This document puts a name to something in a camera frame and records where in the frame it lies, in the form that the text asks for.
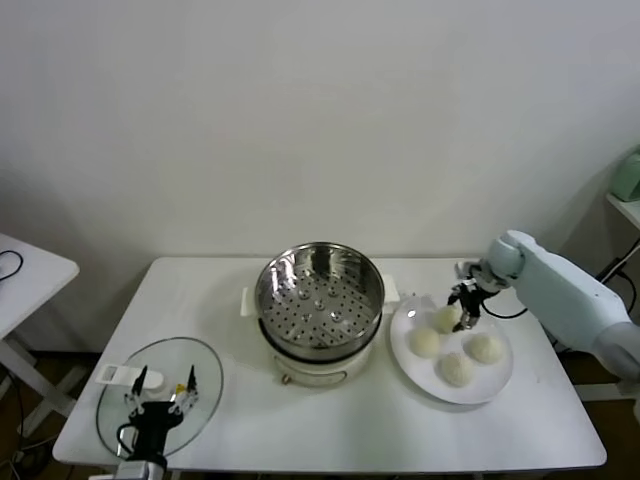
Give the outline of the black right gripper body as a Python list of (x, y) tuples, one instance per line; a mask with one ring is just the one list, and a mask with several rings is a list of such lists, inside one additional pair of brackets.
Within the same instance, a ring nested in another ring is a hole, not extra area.
[(484, 291), (475, 281), (462, 281), (458, 285), (462, 321), (477, 321), (481, 315)]

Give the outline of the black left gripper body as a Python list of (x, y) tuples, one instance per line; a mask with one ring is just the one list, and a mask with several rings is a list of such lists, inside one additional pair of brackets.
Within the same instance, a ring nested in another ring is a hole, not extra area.
[(170, 430), (180, 425), (180, 408), (172, 401), (147, 401), (132, 413), (137, 431), (133, 460), (159, 460), (164, 457)]

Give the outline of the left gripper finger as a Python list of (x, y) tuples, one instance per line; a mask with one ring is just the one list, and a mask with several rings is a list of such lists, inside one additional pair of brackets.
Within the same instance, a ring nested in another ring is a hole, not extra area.
[(169, 408), (171, 414), (188, 414), (198, 402), (199, 393), (195, 375), (195, 366), (192, 365), (188, 380), (185, 384), (178, 384), (171, 397), (172, 405)]
[(131, 389), (124, 394), (124, 401), (128, 408), (128, 419), (141, 417), (145, 413), (145, 398), (143, 397), (143, 386), (146, 379), (148, 367), (145, 366), (136, 377)]

